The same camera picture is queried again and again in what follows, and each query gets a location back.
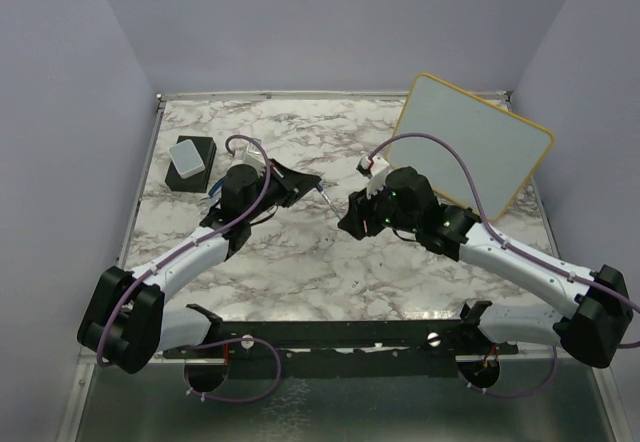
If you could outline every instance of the white board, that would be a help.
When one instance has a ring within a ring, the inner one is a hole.
[[[469,167],[487,216],[507,210],[553,145],[553,133],[429,74],[413,83],[394,135],[425,132],[449,143]],[[412,166],[433,189],[477,208],[449,152],[426,139],[403,139],[386,152],[394,167]]]

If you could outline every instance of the marble table top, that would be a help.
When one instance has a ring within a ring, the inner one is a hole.
[[[127,267],[161,255],[203,217],[205,207],[198,201],[204,194],[174,193],[164,183],[168,148],[179,135],[215,140],[218,154],[211,184],[231,163],[225,139],[245,134],[261,139],[269,156],[282,164],[320,175],[329,196],[346,212],[348,194],[360,190],[366,180],[355,171],[357,161],[391,135],[403,103],[403,99],[168,102]],[[457,316],[465,301],[539,302],[500,277],[427,253],[390,231],[358,242],[338,230],[336,223],[314,191],[255,227],[239,253],[200,275],[168,306],[197,303],[225,320],[310,321],[450,318]],[[531,186],[495,225],[550,252]]]

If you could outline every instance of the black cable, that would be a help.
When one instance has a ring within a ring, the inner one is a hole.
[[[251,223],[251,227],[255,227],[256,225],[260,225],[260,224],[264,224],[266,221],[268,221],[269,219],[272,219],[274,215],[276,215],[276,212],[278,212],[278,207],[276,207],[276,210],[274,210],[272,213],[270,213],[269,215],[267,215],[265,218],[260,219],[256,222],[252,222]]]
[[[398,231],[396,229],[391,229],[391,231],[395,234],[396,237],[398,237],[400,240],[404,240],[405,242],[413,242],[413,243],[418,243],[417,240],[415,239],[407,239],[406,237],[402,237]]]

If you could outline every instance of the yellow edge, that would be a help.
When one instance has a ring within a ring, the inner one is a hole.
[[[516,199],[516,197],[518,196],[518,193],[524,188],[524,186],[527,184],[527,182],[529,181],[529,179],[531,178],[531,175],[536,171],[536,169],[538,168],[538,166],[540,165],[540,163],[544,160],[544,158],[547,156],[547,154],[549,153],[549,151],[551,150],[551,148],[553,147],[553,144],[555,144],[556,142],[556,138],[553,135],[553,132],[551,132],[551,130],[547,129],[546,127],[543,127],[539,124],[536,124],[535,122],[532,122],[530,120],[525,119],[524,117],[520,117],[517,114],[514,114],[513,112],[509,112],[508,110],[503,109],[502,107],[498,107],[497,105],[493,105],[489,102],[487,102],[486,100],[478,97],[477,95],[472,94],[471,92],[467,92],[466,90],[463,90],[459,87],[456,87],[455,85],[451,85],[449,82],[446,82],[442,79],[439,79],[438,77],[436,77],[435,75],[431,75],[431,74],[418,74],[418,76],[413,80],[412,84],[411,84],[411,89],[409,89],[409,95],[407,95],[407,100],[404,103],[404,106],[402,107],[402,112],[400,112],[400,117],[398,118],[398,122],[396,122],[396,126],[393,129],[393,135],[395,136],[396,133],[398,132],[398,128],[400,127],[400,122],[402,122],[402,116],[404,115],[404,111],[407,108],[407,104],[409,102],[409,99],[411,98],[411,94],[413,93],[413,89],[416,86],[416,83],[418,82],[418,79],[420,77],[427,77],[429,79],[435,80],[436,82],[439,82],[443,85],[446,85],[447,87],[449,87],[450,89],[453,89],[457,92],[460,92],[461,94],[464,94],[468,97],[471,97],[472,99],[477,100],[478,102],[482,102],[485,105],[488,105],[489,107],[491,107],[492,109],[495,110],[499,110],[501,112],[504,112],[505,114],[519,120],[520,122],[524,122],[525,124],[528,124],[532,127],[535,127],[538,130],[541,130],[542,132],[545,132],[547,135],[549,135],[549,137],[551,138],[551,142],[549,143],[549,146],[547,147],[547,149],[544,151],[544,153],[540,156],[540,158],[538,159],[538,161],[536,162],[536,164],[533,166],[533,168],[531,169],[531,172],[529,172],[529,175],[527,175],[527,177],[525,177],[525,179],[522,181],[522,184],[520,184],[520,187],[518,187],[518,189],[515,191],[515,193],[511,196],[511,199],[509,200],[509,202],[507,203],[507,205],[505,206],[504,209],[502,209],[502,212],[500,212],[500,215],[498,215],[498,217],[496,217],[495,219],[489,219],[491,222],[495,222],[496,220],[498,220],[500,217],[502,217],[507,210],[509,210],[509,207],[511,207],[511,204],[513,204],[513,201]],[[387,147],[387,149],[384,151],[384,155],[385,158],[389,161],[389,164],[391,164],[391,166],[393,168],[396,168],[396,166],[393,164],[393,162],[391,161],[391,159],[389,158],[389,151],[391,150],[391,146],[389,145]],[[447,199],[449,199],[451,202],[453,202],[456,205],[459,205],[461,207],[468,207],[467,205],[461,203],[460,201],[456,200],[454,197],[451,197],[449,194],[446,194],[444,192],[442,192],[441,190],[439,190],[437,187],[433,187],[433,190],[435,192],[437,192],[438,194],[440,194],[442,197],[445,197]]]

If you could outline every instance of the wall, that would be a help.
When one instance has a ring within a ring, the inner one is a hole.
[[[156,90],[513,89],[564,0],[109,0]]]
[[[564,258],[619,268],[640,300],[640,0],[567,0],[514,94],[557,142],[536,178]],[[640,338],[636,315],[628,340]],[[640,440],[638,352],[613,363]]]
[[[0,439],[53,440],[155,97],[105,0],[0,0]]]

